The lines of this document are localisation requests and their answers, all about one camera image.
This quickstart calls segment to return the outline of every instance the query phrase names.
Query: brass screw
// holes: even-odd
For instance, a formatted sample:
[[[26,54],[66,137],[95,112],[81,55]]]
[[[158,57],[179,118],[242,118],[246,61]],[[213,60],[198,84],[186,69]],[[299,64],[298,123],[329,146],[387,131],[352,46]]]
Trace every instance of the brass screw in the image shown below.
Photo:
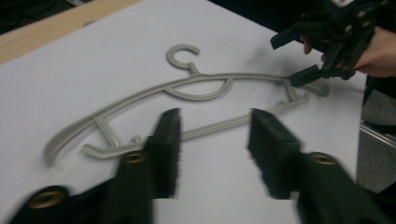
[[[39,209],[51,207],[59,202],[61,202],[65,197],[64,192],[59,190],[43,192],[41,194],[36,195],[30,202],[27,204],[29,208]]]
[[[333,158],[325,155],[325,154],[311,154],[311,158],[320,164],[324,164],[324,165],[335,165],[336,162]]]

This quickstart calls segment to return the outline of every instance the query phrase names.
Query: white table surface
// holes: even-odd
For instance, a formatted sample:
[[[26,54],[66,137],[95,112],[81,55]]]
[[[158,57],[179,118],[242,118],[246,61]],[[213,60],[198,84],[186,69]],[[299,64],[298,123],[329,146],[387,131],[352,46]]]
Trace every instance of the white table surface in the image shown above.
[[[37,189],[66,185],[82,192],[113,176],[118,159],[99,161],[80,151],[83,144],[105,146],[99,132],[70,144],[48,168],[47,141],[71,122],[122,97],[186,77],[165,52],[192,44],[199,56],[180,52],[202,73],[292,74],[315,63],[301,44],[272,50],[275,33],[203,0],[143,0],[44,48],[0,66],[0,221],[6,222]],[[325,80],[328,97],[279,115],[305,144],[339,158],[353,176],[365,77]],[[220,82],[183,91],[204,93]],[[270,108],[286,97],[271,82],[237,81],[221,99],[192,103],[161,94],[129,106],[110,121],[123,144],[148,136],[158,116],[180,107],[183,130]],[[293,201],[268,197],[246,146],[248,125],[189,140],[181,145],[177,198],[155,200],[156,223],[299,223]]]

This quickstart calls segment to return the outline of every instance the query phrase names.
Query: wooden edge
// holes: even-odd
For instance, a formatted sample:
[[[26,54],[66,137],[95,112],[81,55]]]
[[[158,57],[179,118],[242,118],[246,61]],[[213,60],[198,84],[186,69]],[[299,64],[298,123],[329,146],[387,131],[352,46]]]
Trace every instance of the wooden edge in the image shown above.
[[[139,0],[95,0],[0,35],[0,64],[76,31]]]

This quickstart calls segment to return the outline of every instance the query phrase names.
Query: black clamp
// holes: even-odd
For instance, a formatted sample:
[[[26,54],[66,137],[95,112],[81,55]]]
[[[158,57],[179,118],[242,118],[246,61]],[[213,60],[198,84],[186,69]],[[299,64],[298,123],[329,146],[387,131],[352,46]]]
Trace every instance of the black clamp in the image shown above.
[[[79,195],[51,186],[26,200],[11,224],[151,224],[152,200],[175,194],[180,143],[178,109],[163,113],[142,150],[120,159],[114,178]]]

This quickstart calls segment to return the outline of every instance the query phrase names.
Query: human hand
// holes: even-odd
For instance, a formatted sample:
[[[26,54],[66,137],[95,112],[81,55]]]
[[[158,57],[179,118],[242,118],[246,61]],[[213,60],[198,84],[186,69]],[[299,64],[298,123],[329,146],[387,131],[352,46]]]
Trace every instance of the human hand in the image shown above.
[[[312,46],[309,38],[302,36],[304,53],[309,54]],[[355,65],[355,69],[371,77],[396,77],[396,34],[375,27],[375,35],[367,50]]]

